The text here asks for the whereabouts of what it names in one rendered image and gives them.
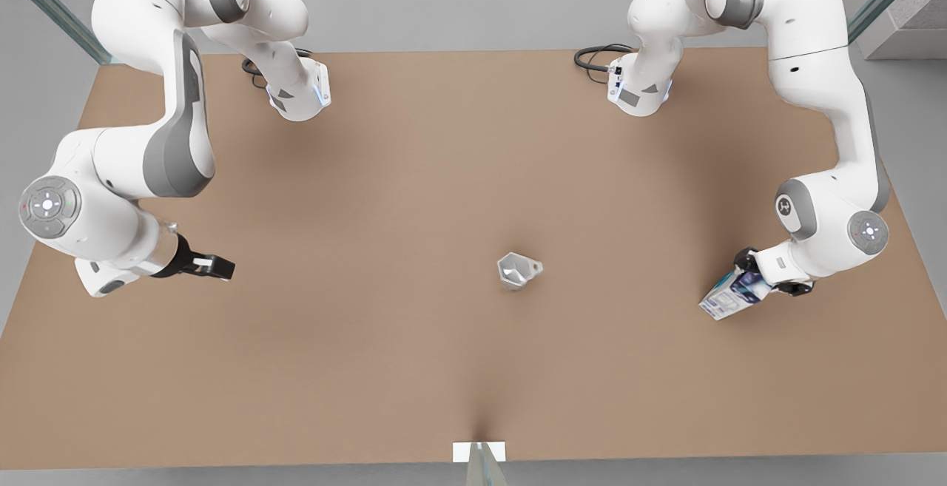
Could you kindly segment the grey faceted cup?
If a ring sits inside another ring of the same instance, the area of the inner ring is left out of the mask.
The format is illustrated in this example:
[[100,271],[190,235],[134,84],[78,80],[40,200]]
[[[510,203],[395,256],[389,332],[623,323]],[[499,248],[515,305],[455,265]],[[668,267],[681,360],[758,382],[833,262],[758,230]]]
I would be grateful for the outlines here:
[[497,261],[499,280],[508,291],[518,291],[542,273],[541,261],[514,252]]

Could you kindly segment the grey concrete block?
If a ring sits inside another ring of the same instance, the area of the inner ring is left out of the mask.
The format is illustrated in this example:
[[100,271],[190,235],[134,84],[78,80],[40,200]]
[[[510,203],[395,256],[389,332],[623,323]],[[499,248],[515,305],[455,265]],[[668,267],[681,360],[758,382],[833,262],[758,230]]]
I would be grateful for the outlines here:
[[865,59],[947,59],[947,0],[895,0],[857,44]]

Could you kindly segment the blue and white carton box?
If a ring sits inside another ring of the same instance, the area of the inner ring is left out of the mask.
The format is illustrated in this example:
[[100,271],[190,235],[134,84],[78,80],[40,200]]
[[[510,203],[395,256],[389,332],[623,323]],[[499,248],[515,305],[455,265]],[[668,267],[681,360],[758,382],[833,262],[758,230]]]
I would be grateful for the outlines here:
[[768,283],[756,271],[748,271],[735,266],[734,269],[714,286],[700,301],[699,306],[714,321],[737,314],[764,300],[774,285]]

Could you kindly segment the silver frame post with foot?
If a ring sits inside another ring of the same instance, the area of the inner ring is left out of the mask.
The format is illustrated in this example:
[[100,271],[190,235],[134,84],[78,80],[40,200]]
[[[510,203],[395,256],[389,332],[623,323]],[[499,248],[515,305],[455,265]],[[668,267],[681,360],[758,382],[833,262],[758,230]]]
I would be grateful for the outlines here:
[[510,486],[499,466],[506,442],[454,442],[452,462],[467,463],[465,486]]

